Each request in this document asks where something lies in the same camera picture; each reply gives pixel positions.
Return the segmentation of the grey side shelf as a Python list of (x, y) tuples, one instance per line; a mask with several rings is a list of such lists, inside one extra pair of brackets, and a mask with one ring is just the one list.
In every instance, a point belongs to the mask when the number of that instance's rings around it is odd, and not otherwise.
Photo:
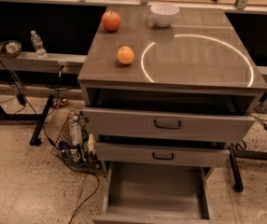
[(34, 52), (22, 51), (13, 59), (0, 58), (0, 70), (58, 74), (64, 65), (63, 73), (78, 75), (85, 60), (85, 55), (57, 53), (50, 53), (42, 59)]

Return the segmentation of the black table leg right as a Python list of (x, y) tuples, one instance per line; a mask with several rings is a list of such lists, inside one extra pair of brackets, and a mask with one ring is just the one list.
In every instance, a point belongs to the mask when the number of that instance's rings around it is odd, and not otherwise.
[(242, 192), (244, 190), (244, 185), (240, 175), (237, 158), (267, 161), (267, 152), (237, 149), (233, 146), (233, 144), (229, 145), (229, 151), (232, 174), (234, 178), (233, 188), (237, 192)]

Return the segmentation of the grey drawer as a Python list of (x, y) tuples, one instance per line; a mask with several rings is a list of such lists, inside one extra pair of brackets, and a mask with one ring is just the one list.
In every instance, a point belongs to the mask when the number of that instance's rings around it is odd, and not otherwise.
[(86, 107), (89, 133), (138, 138), (239, 142), (254, 124), (249, 116), (163, 113)]
[(112, 162), (95, 224), (213, 224), (200, 167)]
[(220, 167), (229, 157), (229, 151), (224, 149), (156, 147), (109, 143), (97, 143), (96, 154), (100, 161), (193, 167)]

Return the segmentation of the orange fruit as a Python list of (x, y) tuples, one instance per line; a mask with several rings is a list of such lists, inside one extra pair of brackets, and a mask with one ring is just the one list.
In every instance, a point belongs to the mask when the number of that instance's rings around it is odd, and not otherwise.
[(131, 48), (123, 46), (118, 50), (118, 61), (122, 64), (130, 64), (134, 61), (134, 52)]

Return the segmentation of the bottom grey drawer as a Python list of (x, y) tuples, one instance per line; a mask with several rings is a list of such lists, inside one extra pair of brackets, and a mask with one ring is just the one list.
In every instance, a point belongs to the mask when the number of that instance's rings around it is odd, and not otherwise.
[(213, 224), (200, 167), (112, 162), (95, 224)]

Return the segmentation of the black table leg left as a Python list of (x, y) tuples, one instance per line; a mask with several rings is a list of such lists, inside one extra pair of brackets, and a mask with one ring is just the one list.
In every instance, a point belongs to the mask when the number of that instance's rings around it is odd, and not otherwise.
[(8, 114), (2, 106), (0, 106), (0, 120), (2, 121), (36, 121), (35, 131), (32, 135), (30, 145), (40, 146), (41, 139), (39, 138), (40, 132), (42, 131), (45, 119), (49, 113), (49, 109), (52, 107), (54, 96), (51, 94), (47, 100), (47, 103), (41, 114)]

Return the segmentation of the white bowl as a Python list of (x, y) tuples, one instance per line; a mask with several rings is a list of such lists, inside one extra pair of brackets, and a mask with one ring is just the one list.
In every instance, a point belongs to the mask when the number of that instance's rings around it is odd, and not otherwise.
[(172, 4), (154, 4), (150, 7), (152, 19), (160, 27), (169, 26), (178, 12), (179, 7)]

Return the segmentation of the small bowl with items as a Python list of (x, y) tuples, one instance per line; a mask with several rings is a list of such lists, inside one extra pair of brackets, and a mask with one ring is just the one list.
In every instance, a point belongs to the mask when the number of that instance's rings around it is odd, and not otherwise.
[(21, 53), (21, 43), (16, 40), (0, 42), (0, 58), (13, 59)]

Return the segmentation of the grey drawer cabinet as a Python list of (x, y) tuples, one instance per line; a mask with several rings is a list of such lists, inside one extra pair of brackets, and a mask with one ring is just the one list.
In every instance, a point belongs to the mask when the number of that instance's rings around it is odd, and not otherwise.
[[(97, 31), (79, 73), (85, 108), (251, 117), (267, 84), (222, 10), (182, 8), (164, 28), (148, 7), (117, 11), (121, 27)], [(133, 50), (130, 64), (118, 61), (123, 46)], [(224, 150), (232, 143), (95, 137), (96, 144)]]

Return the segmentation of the top grey drawer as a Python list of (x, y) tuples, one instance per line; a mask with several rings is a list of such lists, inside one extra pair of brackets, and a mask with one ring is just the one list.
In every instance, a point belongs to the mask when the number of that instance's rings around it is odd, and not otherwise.
[(249, 116), (163, 113), (86, 107), (89, 133), (138, 138), (239, 142), (254, 124)]

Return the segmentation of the clear water bottle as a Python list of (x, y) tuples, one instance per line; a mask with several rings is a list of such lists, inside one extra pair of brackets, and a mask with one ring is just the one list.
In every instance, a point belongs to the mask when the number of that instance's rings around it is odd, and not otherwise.
[(35, 30), (31, 31), (31, 41), (34, 46), (36, 54), (42, 59), (46, 58), (47, 52), (45, 50), (43, 41), (40, 35)]

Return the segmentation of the red apple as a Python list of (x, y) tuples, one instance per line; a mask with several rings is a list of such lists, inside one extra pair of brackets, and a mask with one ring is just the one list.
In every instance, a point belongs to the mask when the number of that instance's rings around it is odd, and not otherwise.
[(119, 29), (120, 16), (115, 11), (107, 11), (102, 16), (102, 24), (107, 32), (114, 33)]

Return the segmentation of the middle grey drawer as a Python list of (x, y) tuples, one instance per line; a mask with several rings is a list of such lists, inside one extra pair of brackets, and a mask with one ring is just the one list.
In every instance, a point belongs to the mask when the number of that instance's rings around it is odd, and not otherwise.
[(100, 161), (193, 167), (220, 167), (229, 157), (229, 151), (224, 149), (156, 147), (109, 143), (97, 143), (96, 154)]

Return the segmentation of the black table leg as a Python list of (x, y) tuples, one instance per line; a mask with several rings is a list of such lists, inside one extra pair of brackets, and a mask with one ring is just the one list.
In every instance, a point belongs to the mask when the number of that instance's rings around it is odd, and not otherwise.
[(42, 131), (45, 119), (49, 113), (49, 109), (52, 107), (54, 96), (51, 94), (47, 100), (47, 103), (41, 114), (8, 114), (2, 106), (0, 106), (0, 120), (2, 121), (36, 121), (35, 131), (32, 135), (30, 145), (40, 146), (41, 139), (39, 138), (40, 132)]
[(240, 175), (237, 158), (267, 161), (267, 152), (237, 149), (233, 146), (233, 144), (229, 145), (229, 151), (232, 174), (234, 178), (233, 188), (237, 192), (242, 192), (244, 190), (244, 185)]

